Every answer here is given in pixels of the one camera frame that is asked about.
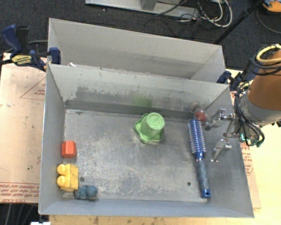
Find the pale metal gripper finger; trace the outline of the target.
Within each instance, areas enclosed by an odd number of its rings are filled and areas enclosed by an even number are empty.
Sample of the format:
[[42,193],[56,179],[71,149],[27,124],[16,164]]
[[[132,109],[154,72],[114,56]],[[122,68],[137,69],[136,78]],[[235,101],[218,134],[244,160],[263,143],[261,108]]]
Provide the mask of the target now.
[[226,115],[226,110],[220,108],[214,113],[204,124],[205,130],[210,130],[212,128],[218,128],[222,126],[226,121],[232,121],[232,114]]
[[229,151],[232,149],[232,145],[230,144],[230,141],[228,139],[220,139],[211,154],[210,161],[211,162],[217,162],[218,158],[221,157],[222,154],[224,154],[226,151]]

